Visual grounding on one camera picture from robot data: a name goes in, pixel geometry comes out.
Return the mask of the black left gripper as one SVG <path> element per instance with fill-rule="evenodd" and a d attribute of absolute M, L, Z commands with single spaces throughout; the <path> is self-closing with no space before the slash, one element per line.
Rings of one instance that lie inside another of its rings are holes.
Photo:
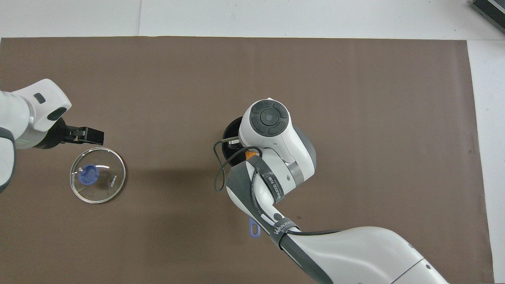
<path fill-rule="evenodd" d="M 90 127 L 70 127 L 63 118 L 56 120 L 55 124 L 43 135 L 41 142 L 36 144 L 38 149 L 51 149 L 61 142 L 72 144 L 99 144 L 103 145 L 104 132 Z"/>

